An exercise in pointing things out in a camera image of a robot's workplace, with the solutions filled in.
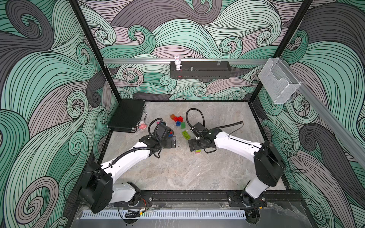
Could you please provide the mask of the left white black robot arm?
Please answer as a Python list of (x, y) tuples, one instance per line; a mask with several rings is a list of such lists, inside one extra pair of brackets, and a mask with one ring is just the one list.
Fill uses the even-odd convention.
[(99, 213), (111, 203), (126, 202), (137, 205), (141, 190), (132, 182), (117, 184), (116, 181), (137, 163), (154, 156), (160, 158), (164, 148), (175, 148), (174, 131), (162, 118), (152, 121), (153, 131), (126, 152), (103, 164), (93, 163), (81, 174), (79, 197), (93, 213)]

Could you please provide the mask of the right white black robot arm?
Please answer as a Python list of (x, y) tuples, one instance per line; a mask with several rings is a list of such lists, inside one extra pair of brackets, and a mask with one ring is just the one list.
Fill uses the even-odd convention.
[(266, 202), (262, 199), (262, 194), (269, 187), (275, 187), (286, 170), (283, 158), (276, 147), (269, 141), (251, 142), (222, 130), (242, 124), (242, 121), (207, 129), (204, 115), (197, 108), (188, 109), (185, 120), (195, 136), (194, 139), (188, 141), (191, 151), (204, 150), (206, 154), (211, 154), (217, 149), (225, 149), (254, 164), (255, 178), (251, 179), (241, 192), (240, 200), (244, 206), (249, 208), (265, 207)]

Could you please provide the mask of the lime long lego brick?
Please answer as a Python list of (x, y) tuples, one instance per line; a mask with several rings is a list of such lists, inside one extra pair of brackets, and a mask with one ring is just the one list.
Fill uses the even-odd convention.
[(188, 134), (187, 131), (183, 131), (182, 132), (182, 135), (183, 135), (183, 137), (184, 137), (185, 140), (190, 140), (191, 139), (191, 136)]

